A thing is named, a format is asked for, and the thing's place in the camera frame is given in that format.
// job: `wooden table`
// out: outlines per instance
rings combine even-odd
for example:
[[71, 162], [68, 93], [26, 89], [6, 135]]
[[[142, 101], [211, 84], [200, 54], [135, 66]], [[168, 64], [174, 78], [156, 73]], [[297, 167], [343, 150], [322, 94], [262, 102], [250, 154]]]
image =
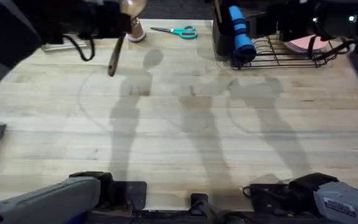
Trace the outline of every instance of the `wooden table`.
[[[147, 208], [192, 192], [244, 208], [250, 182], [322, 172], [358, 187], [358, 80], [347, 58], [323, 68], [238, 72], [214, 59], [211, 21], [143, 20], [147, 38], [115, 40], [94, 60], [36, 52], [0, 84], [0, 199], [83, 170], [144, 180]], [[151, 26], [193, 25], [195, 40]]]

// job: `wire rack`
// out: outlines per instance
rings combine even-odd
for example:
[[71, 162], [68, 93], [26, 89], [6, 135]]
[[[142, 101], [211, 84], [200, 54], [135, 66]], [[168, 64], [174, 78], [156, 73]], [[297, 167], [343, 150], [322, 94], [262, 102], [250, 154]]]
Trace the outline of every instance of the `wire rack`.
[[[233, 69], [242, 70], [250, 68], [268, 68], [268, 67], [321, 67], [326, 65], [329, 61], [334, 60], [338, 55], [347, 54], [350, 48], [344, 49], [337, 54], [322, 60], [311, 60], [308, 58], [308, 53], [296, 53], [289, 50], [278, 35], [271, 35], [253, 40], [255, 49], [257, 51], [256, 58], [244, 64], [242, 67], [235, 67]], [[313, 52], [313, 58], [318, 58], [325, 52], [329, 52], [335, 48], [335, 44], [329, 41], [329, 44], [321, 49]]]

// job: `pink plate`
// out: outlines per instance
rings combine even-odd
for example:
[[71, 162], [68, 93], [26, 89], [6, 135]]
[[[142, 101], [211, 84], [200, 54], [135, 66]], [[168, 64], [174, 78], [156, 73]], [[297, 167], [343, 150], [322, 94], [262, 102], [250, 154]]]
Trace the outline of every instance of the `pink plate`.
[[[304, 49], [305, 51], [307, 51], [309, 48], [309, 42], [310, 42], [310, 39], [312, 38], [312, 36], [313, 35], [304, 37], [304, 38], [300, 38], [297, 40], [293, 40], [293, 41], [291, 41], [291, 44], [294, 46], [297, 46], [297, 48], [299, 48], [299, 49]], [[327, 46], [327, 45], [328, 45], [328, 41], [321, 41], [321, 38], [317, 37], [316, 41], [314, 42], [313, 50], [319, 50], [319, 49], [325, 48], [325, 46]]]

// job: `blue cylinder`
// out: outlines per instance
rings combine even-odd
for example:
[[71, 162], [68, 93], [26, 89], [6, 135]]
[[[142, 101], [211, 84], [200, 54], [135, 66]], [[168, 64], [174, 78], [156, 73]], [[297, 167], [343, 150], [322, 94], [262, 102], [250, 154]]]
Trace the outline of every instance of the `blue cylinder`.
[[247, 24], [244, 16], [237, 6], [229, 7], [231, 19], [234, 24], [234, 56], [244, 62], [251, 62], [256, 57], [256, 50], [251, 39], [247, 36]]

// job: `black cord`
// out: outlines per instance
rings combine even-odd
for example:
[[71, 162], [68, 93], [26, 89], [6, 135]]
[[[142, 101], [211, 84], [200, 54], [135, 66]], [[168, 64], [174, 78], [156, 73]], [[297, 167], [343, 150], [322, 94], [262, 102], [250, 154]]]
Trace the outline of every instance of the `black cord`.
[[84, 62], [89, 62], [90, 60], [93, 59], [95, 50], [94, 50], [94, 42], [92, 38], [89, 40], [91, 42], [91, 56], [89, 58], [86, 58], [84, 52], [81, 50], [80, 46], [75, 42], [75, 40], [72, 37], [70, 37], [69, 35], [63, 35], [63, 37], [68, 39], [74, 45], [75, 49], [78, 51], [81, 59]]
[[251, 195], [249, 195], [249, 194], [247, 193], [248, 190], [249, 190], [249, 186], [243, 187], [243, 188], [242, 188], [242, 194], [243, 194], [244, 196], [246, 196], [246, 198], [250, 199], [250, 198], [251, 198]]
[[250, 223], [256, 223], [253, 219], [251, 219], [251, 217], [248, 217], [247, 215], [244, 215], [241, 212], [228, 212], [228, 211], [223, 211], [219, 214], [219, 223], [220, 224], [225, 224], [229, 221], [230, 218], [240, 218], [245, 224], [250, 224]]

